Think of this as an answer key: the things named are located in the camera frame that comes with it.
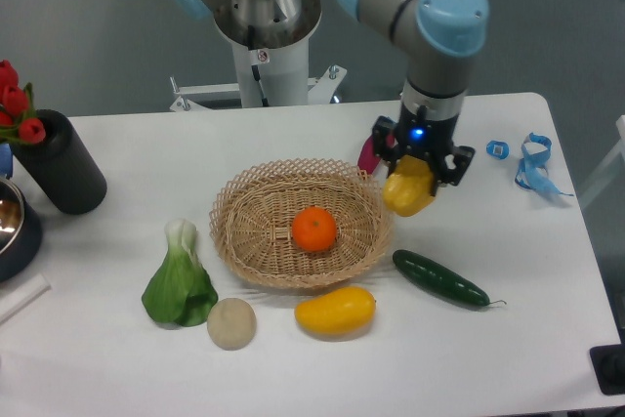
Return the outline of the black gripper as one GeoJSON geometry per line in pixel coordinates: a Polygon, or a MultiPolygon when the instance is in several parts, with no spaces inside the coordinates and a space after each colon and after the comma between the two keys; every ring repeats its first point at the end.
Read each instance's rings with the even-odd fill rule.
{"type": "Polygon", "coordinates": [[[457,146],[453,135],[466,94],[431,97],[416,89],[405,89],[398,120],[380,116],[371,131],[375,154],[385,160],[387,177],[404,155],[425,161],[433,173],[430,195],[441,185],[457,186],[468,170],[475,150],[457,146]]]}

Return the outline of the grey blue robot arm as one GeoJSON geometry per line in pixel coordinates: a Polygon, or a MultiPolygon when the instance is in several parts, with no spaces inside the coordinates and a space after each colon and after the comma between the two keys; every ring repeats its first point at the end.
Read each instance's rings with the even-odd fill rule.
{"type": "MultiPolygon", "coordinates": [[[[212,17],[230,42],[243,105],[305,104],[308,42],[320,0],[176,0],[190,16],[212,17]]],[[[397,120],[379,118],[373,151],[399,169],[405,156],[432,173],[429,193],[457,185],[474,151],[453,142],[477,55],[486,38],[487,0],[337,0],[353,19],[385,37],[409,60],[397,120]]]]}

